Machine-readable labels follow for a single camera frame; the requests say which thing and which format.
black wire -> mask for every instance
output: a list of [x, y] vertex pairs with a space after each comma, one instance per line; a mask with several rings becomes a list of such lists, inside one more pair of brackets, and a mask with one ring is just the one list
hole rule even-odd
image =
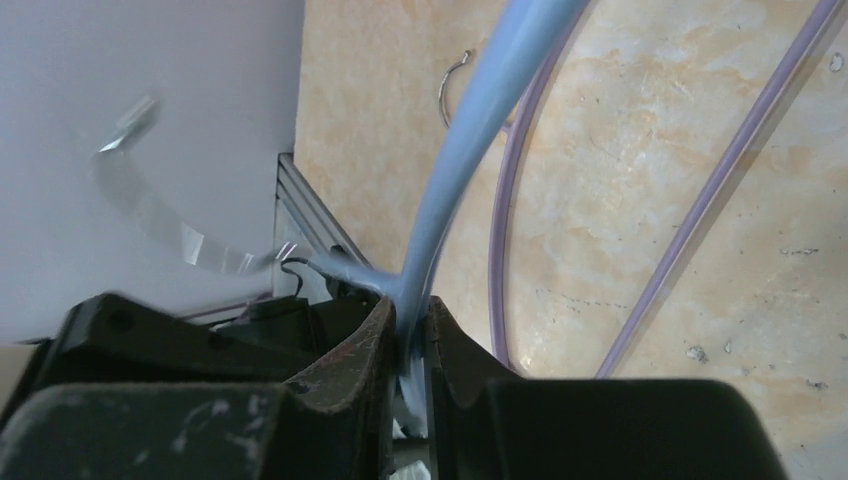
[[297, 277], [297, 290], [295, 290], [294, 292], [294, 296], [296, 297], [300, 295], [300, 291], [303, 289], [303, 277], [301, 277], [300, 274], [295, 272], [294, 270], [286, 268], [286, 265], [289, 263], [300, 263], [302, 265], [306, 265], [309, 268], [312, 268], [313, 270], [315, 270], [315, 268], [312, 266], [312, 263], [309, 260], [303, 257], [289, 257], [280, 262], [280, 270], [282, 270], [283, 273], [288, 273], [289, 275], [294, 275], [295, 277]]

beige marble wall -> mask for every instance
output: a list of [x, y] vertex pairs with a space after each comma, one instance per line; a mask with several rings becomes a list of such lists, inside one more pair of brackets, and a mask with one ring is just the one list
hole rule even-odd
[[[508, 331], [527, 375], [594, 373], [814, 3], [593, 2], [549, 84], [514, 200]], [[444, 135], [441, 75], [463, 50], [482, 50], [501, 6], [307, 3], [298, 163], [383, 268], [400, 268]], [[786, 458], [810, 462], [804, 474], [825, 468], [806, 449], [848, 425], [848, 68], [830, 68], [848, 55], [840, 29], [841, 19], [616, 372], [730, 382]], [[452, 104], [468, 70], [450, 85]], [[484, 346], [504, 140], [472, 182], [435, 287]], [[696, 346], [708, 362], [687, 356]]]

black plastic part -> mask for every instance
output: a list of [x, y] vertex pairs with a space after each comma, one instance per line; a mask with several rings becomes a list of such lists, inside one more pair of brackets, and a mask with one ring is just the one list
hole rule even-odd
[[386, 478], [394, 319], [382, 300], [345, 341], [285, 382], [41, 390], [0, 433], [0, 478]]
[[726, 384], [523, 380], [438, 299], [425, 325], [433, 478], [786, 478], [754, 411]]
[[32, 389], [72, 382], [282, 381], [316, 358], [225, 336], [103, 294], [68, 313]]

light blue tube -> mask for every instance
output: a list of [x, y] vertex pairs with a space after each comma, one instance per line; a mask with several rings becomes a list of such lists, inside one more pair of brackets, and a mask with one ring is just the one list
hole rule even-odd
[[[511, 0], [501, 14], [454, 114], [418, 207], [398, 277], [379, 285], [397, 309], [400, 385], [411, 413], [425, 418], [419, 349], [412, 345], [418, 320], [427, 311], [436, 265], [451, 221], [477, 166], [510, 111], [562, 31], [580, 14], [582, 0]], [[373, 276], [341, 259], [316, 259], [331, 275], [356, 284]]]

white wall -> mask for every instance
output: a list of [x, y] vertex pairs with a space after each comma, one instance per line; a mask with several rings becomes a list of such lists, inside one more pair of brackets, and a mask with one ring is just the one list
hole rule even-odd
[[92, 153], [142, 94], [164, 100], [134, 148], [201, 231], [272, 247], [276, 155], [294, 140], [303, 0], [0, 3], [0, 343], [52, 334], [104, 290], [171, 310], [270, 289], [180, 262], [98, 195]]

